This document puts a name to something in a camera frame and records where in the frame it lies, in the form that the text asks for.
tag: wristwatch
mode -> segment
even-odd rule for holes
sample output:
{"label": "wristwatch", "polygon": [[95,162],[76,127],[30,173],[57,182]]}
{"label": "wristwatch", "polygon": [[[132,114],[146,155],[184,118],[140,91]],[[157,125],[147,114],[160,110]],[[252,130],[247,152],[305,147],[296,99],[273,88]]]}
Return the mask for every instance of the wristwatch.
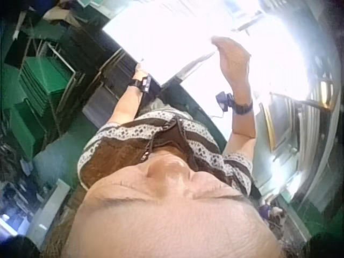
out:
{"label": "wristwatch", "polygon": [[236,114],[244,115],[250,112],[253,108],[252,101],[249,105],[239,105],[235,102],[234,96],[232,94],[225,94],[224,91],[216,95],[216,101],[223,112],[227,112],[228,108],[232,108]]}
{"label": "wristwatch", "polygon": [[129,83],[129,86],[135,86],[140,89],[141,92],[148,93],[149,92],[149,86],[151,86],[151,80],[152,78],[148,75],[146,77],[142,78],[142,81],[137,79],[132,79]]}

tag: fluorescent light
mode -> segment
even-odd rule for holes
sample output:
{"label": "fluorescent light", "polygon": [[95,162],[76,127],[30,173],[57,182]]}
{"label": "fluorescent light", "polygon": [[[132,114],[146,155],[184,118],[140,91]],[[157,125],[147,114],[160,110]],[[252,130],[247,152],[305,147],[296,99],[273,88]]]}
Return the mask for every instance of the fluorescent light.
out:
{"label": "fluorescent light", "polygon": [[39,227],[42,228],[43,230],[47,230],[47,227],[44,226],[43,224],[39,224]]}
{"label": "fluorescent light", "polygon": [[326,104],[327,102],[327,83],[320,82],[320,90],[321,90],[321,101]]}
{"label": "fluorescent light", "polygon": [[0,226],[2,226],[7,232],[9,232],[14,237],[18,234],[9,224],[0,219]]}
{"label": "fluorescent light", "polygon": [[3,214],[3,215],[2,215],[2,219],[3,219],[4,221],[7,221],[9,218],[10,218],[10,216],[8,216],[7,214]]}

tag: paper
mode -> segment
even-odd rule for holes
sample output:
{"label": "paper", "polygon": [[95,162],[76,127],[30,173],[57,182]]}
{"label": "paper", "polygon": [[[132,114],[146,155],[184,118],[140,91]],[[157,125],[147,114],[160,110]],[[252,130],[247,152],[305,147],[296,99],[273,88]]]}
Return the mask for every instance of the paper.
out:
{"label": "paper", "polygon": [[210,38],[230,33],[223,0],[160,0],[137,3],[103,30],[163,85],[183,67],[215,50]]}

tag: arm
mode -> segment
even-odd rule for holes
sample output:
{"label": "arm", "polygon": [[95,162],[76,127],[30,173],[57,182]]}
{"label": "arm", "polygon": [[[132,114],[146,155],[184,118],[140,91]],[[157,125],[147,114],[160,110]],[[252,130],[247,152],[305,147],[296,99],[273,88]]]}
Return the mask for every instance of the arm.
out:
{"label": "arm", "polygon": [[[133,79],[142,81],[146,76],[147,73],[141,70],[141,65],[138,64]],[[107,122],[125,124],[133,121],[139,109],[141,98],[142,92],[137,87],[128,86],[127,90],[115,106],[112,116]]]}
{"label": "arm", "polygon": [[[248,82],[249,53],[229,38],[213,38],[220,52],[221,71],[230,84],[234,100],[239,105],[252,101]],[[240,152],[253,159],[256,130],[253,111],[241,116],[233,112],[232,134],[223,152],[224,155]]]}
{"label": "arm", "polygon": [[20,14],[19,14],[19,18],[18,18],[18,22],[17,22],[17,26],[16,26],[16,29],[15,29],[15,32],[14,32],[14,34],[12,36],[13,40],[16,40],[18,38],[20,27],[22,26],[22,24],[24,22],[25,16],[26,16],[26,11],[21,11]]}

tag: striped shirt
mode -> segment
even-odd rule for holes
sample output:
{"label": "striped shirt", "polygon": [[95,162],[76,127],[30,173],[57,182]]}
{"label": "striped shirt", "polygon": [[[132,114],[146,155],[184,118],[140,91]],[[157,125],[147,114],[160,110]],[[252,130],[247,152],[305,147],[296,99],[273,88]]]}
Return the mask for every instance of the striped shirt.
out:
{"label": "striped shirt", "polygon": [[206,171],[248,196],[252,163],[241,153],[222,155],[207,128],[180,113],[156,110],[126,124],[108,123],[87,143],[78,177],[88,190],[99,179],[147,160],[154,148],[173,146],[189,167]]}

